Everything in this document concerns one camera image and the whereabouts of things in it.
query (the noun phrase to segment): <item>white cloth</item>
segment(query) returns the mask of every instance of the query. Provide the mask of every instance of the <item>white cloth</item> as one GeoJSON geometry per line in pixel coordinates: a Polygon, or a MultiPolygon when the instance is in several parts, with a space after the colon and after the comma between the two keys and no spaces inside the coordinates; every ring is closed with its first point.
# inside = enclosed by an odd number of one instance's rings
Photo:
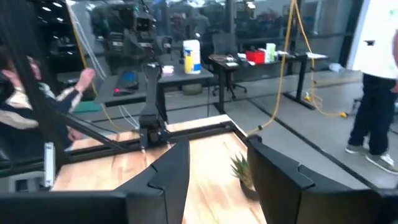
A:
{"type": "Polygon", "coordinates": [[[375,40],[375,43],[367,46],[369,55],[364,57],[362,72],[381,78],[398,79],[398,66],[393,56],[394,36],[398,30],[398,1],[385,3],[378,15],[378,26],[374,27],[369,37],[365,37],[365,40],[375,40]]]}

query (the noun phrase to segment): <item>desk leg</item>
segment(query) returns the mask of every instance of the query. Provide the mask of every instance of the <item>desk leg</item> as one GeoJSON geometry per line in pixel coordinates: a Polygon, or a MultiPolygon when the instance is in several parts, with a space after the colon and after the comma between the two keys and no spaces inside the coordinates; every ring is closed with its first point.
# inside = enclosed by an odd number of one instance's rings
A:
{"type": "Polygon", "coordinates": [[[304,84],[306,69],[307,69],[307,57],[305,57],[305,60],[302,60],[301,62],[300,73],[298,74],[296,95],[294,96],[291,93],[284,93],[284,96],[310,110],[315,110],[315,107],[311,103],[302,99],[303,84],[304,84]]]}
{"type": "Polygon", "coordinates": [[[218,86],[220,87],[220,89],[218,90],[218,103],[215,103],[214,106],[220,114],[226,114],[224,110],[225,71],[217,66],[217,72],[218,86]]]}
{"type": "Polygon", "coordinates": [[[157,87],[157,102],[159,104],[159,113],[162,116],[163,121],[168,123],[169,119],[167,118],[166,99],[164,95],[164,87],[162,85],[158,85],[157,87]]]}

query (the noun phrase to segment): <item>wooden tabletop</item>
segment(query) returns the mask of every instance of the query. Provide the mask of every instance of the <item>wooden tabletop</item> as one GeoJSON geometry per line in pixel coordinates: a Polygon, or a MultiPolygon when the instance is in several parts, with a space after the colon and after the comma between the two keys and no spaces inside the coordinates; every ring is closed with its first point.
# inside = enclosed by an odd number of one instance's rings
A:
{"type": "MultiPolygon", "coordinates": [[[[170,124],[167,129],[180,131],[223,121],[231,119],[221,115],[170,124]]],[[[121,133],[110,137],[123,141],[138,136],[121,133]]],[[[73,149],[99,144],[93,139],[85,139],[76,142],[73,149]]],[[[65,165],[52,190],[113,190],[143,171],[169,148],[65,165]]],[[[246,151],[246,146],[233,133],[190,141],[190,183],[183,223],[266,223],[260,204],[248,200],[241,191],[239,180],[232,176],[230,157],[246,151]]]]}

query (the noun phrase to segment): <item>yellow cord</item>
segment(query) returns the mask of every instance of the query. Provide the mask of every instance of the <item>yellow cord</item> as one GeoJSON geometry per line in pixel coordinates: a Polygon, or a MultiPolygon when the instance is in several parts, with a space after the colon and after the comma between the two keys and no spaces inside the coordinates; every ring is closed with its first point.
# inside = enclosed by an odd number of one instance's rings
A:
{"type": "MultiPolygon", "coordinates": [[[[80,45],[80,39],[79,39],[79,36],[77,34],[77,31],[76,31],[75,23],[73,22],[73,19],[72,19],[72,16],[71,16],[72,9],[70,9],[70,6],[68,4],[67,4],[67,8],[68,8],[68,13],[69,13],[69,19],[70,19],[70,22],[72,23],[72,27],[73,27],[73,34],[75,35],[76,42],[77,42],[77,47],[79,49],[79,54],[80,54],[80,57],[81,57],[81,61],[83,62],[83,66],[85,68],[88,68],[88,64],[87,64],[87,61],[86,61],[84,53],[83,53],[83,49],[82,49],[82,47],[80,45]]],[[[97,90],[95,88],[94,83],[91,83],[91,86],[93,88],[95,96],[98,96],[98,92],[97,92],[97,90]]],[[[123,131],[123,132],[124,131],[130,131],[130,130],[124,130],[124,129],[120,128],[119,126],[117,126],[116,124],[114,124],[112,119],[109,117],[109,114],[106,112],[106,108],[105,108],[104,104],[101,104],[101,107],[102,107],[102,110],[104,111],[104,114],[105,114],[106,118],[109,120],[109,122],[112,124],[112,126],[114,126],[119,131],[123,131]]]]}
{"type": "MultiPolygon", "coordinates": [[[[285,48],[284,52],[288,51],[289,47],[289,40],[290,40],[290,30],[292,27],[292,18],[293,18],[293,7],[294,7],[294,2],[295,0],[292,0],[290,3],[290,12],[289,12],[289,20],[287,21],[287,30],[286,30],[286,38],[285,38],[285,48]]],[[[261,125],[261,129],[265,128],[266,126],[270,125],[273,120],[275,120],[278,111],[279,111],[279,105],[280,105],[280,97],[282,95],[282,87],[283,87],[283,80],[284,80],[284,72],[285,72],[285,62],[286,62],[286,54],[283,54],[282,56],[282,62],[280,64],[280,78],[279,78],[279,87],[278,87],[278,94],[276,97],[276,104],[275,104],[275,110],[271,116],[271,118],[263,125],[261,125]]],[[[258,132],[260,129],[256,128],[248,132],[248,135],[254,134],[258,132]]]]}
{"type": "MultiPolygon", "coordinates": [[[[308,41],[307,35],[305,34],[304,31],[304,26],[303,26],[303,22],[301,20],[301,15],[300,15],[300,11],[299,11],[299,6],[297,4],[297,0],[292,0],[292,2],[294,2],[294,8],[295,11],[297,13],[297,20],[298,20],[298,24],[300,25],[300,30],[301,33],[304,37],[305,40],[305,44],[307,45],[308,51],[310,52],[310,54],[312,54],[312,49],[310,46],[310,42],[308,41]]],[[[314,105],[314,107],[317,109],[317,111],[319,111],[321,114],[326,115],[326,116],[340,116],[342,118],[347,117],[346,113],[326,113],[324,111],[322,111],[320,109],[320,107],[318,106],[318,103],[316,102],[316,99],[320,99],[319,96],[317,96],[315,94],[315,73],[314,73],[314,69],[315,69],[315,59],[313,57],[311,57],[311,95],[309,97],[307,97],[306,100],[309,100],[312,102],[312,104],[314,105]]]]}

